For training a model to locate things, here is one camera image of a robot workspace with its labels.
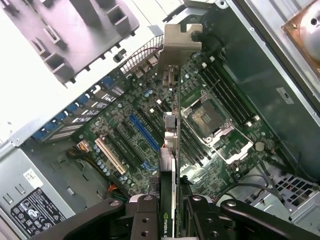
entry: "mounting hole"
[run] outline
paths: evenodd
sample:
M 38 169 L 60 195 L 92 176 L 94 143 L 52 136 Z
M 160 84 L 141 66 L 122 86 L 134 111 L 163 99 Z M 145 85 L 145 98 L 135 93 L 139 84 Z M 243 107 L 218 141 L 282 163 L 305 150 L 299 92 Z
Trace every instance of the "mounting hole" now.
M 212 232 L 211 232 L 211 236 L 212 236 L 212 237 L 215 237 L 215 238 L 216 238 L 216 237 L 218 237 L 218 235 L 219 235 L 219 233 L 218 233 L 217 231 L 212 231 Z
M 148 232 L 148 231 L 143 231 L 143 232 L 141 233 L 141 236 L 142 236 L 142 237 L 148 237 L 148 236 L 149 236 L 149 232 Z
M 318 23 L 318 20 L 316 18 L 312 18 L 311 19 L 311 24 L 312 25 L 317 25 L 317 23 Z

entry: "metal grille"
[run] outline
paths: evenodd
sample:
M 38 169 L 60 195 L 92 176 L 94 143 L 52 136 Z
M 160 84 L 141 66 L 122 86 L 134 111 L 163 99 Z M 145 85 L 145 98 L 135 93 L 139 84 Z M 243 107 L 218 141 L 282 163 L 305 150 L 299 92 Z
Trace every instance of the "metal grille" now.
M 152 56 L 152 54 L 157 54 L 163 44 L 164 36 L 155 36 L 127 59 L 126 63 L 120 68 L 123 74 L 126 75 L 131 72 L 132 69 L 147 58 L 152 66 L 156 65 L 158 63 L 158 56 Z
M 311 197 L 314 192 L 312 187 L 312 183 L 294 176 L 284 177 L 276 184 L 276 189 L 283 198 L 295 207 Z

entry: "sticker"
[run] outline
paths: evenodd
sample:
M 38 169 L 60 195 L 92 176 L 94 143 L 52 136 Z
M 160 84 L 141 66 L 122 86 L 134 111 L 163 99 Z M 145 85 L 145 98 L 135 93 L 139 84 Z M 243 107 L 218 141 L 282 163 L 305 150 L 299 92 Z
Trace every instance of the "sticker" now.
M 286 102 L 286 104 L 294 104 L 294 101 L 292 100 L 292 98 L 289 96 L 289 94 L 286 92 L 286 90 L 283 87 L 279 87 L 276 90 L 281 95 L 281 97 Z
M 30 168 L 28 171 L 26 171 L 23 176 L 27 181 L 30 183 L 30 185 L 36 189 L 43 186 L 43 182 L 40 180 L 40 178 L 36 175 L 36 173 Z
M 66 220 L 41 188 L 37 188 L 15 205 L 10 214 L 30 237 Z

